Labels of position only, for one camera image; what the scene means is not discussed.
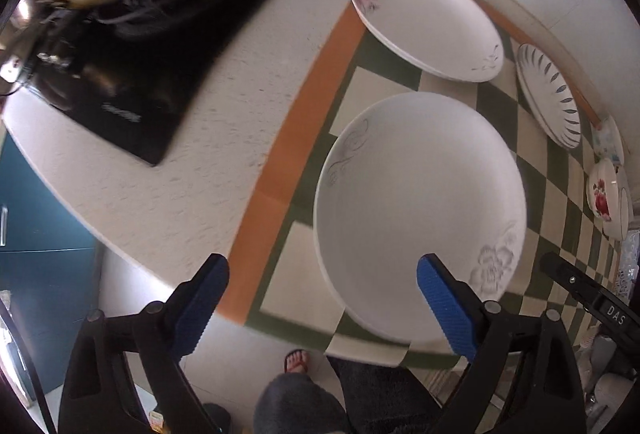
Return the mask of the right white gloved hand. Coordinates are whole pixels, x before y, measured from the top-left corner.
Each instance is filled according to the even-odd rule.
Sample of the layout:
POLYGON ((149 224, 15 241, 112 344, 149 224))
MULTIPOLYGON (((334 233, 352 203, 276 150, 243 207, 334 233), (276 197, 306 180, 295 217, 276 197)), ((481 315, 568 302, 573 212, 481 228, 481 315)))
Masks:
POLYGON ((596 328, 589 330, 579 344, 577 363, 589 432, 600 432, 611 421, 634 383, 608 368, 616 348, 614 341, 596 328))

